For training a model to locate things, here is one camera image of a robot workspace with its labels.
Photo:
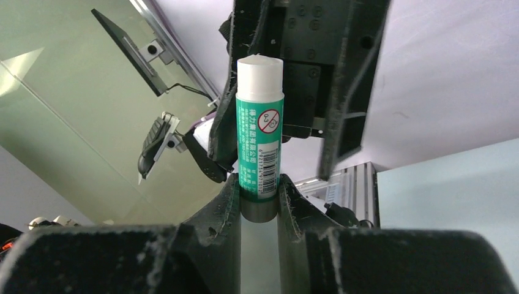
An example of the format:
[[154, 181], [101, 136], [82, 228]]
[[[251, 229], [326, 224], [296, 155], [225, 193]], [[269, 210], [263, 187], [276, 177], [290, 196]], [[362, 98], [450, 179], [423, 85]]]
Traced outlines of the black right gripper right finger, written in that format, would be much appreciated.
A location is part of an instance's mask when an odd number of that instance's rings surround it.
[[283, 293], [517, 293], [491, 244], [474, 232], [349, 228], [280, 177]]

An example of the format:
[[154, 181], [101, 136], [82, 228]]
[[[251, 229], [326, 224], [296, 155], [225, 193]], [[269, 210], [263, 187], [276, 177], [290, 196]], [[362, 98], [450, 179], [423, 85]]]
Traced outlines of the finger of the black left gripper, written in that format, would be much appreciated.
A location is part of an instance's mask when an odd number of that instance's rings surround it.
[[324, 121], [318, 178], [362, 149], [390, 1], [349, 1]]
[[263, 50], [263, 36], [270, 2], [237, 0], [219, 32], [227, 41], [228, 76], [209, 134], [208, 157], [230, 170], [237, 160], [237, 61]]

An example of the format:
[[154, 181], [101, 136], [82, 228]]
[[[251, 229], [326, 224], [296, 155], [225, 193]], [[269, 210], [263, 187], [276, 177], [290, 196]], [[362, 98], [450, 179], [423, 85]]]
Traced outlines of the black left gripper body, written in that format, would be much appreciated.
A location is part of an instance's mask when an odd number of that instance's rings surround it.
[[269, 1], [260, 55], [284, 62], [283, 134], [324, 136], [349, 1]]

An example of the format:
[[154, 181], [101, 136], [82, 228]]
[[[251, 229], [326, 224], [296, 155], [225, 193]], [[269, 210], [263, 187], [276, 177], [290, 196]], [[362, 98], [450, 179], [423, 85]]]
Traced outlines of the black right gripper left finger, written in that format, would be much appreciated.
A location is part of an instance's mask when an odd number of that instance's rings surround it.
[[44, 227], [1, 262], [2, 293], [239, 293], [237, 174], [177, 225]]

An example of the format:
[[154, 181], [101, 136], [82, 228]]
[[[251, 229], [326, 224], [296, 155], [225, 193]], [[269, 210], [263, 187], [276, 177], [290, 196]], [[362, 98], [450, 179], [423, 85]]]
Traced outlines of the green white glue stick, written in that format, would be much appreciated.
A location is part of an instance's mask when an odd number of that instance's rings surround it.
[[250, 55], [237, 61], [239, 194], [250, 222], [277, 215], [284, 98], [282, 60]]

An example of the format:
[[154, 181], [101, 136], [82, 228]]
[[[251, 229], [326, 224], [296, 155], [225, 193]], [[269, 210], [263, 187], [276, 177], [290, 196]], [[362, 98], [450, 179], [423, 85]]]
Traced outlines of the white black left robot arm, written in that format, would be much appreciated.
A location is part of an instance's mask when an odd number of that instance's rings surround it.
[[208, 135], [187, 136], [205, 174], [226, 180], [237, 160], [237, 60], [284, 62], [284, 139], [323, 139], [318, 178], [361, 150], [389, 1], [234, 1], [221, 25], [229, 71]]

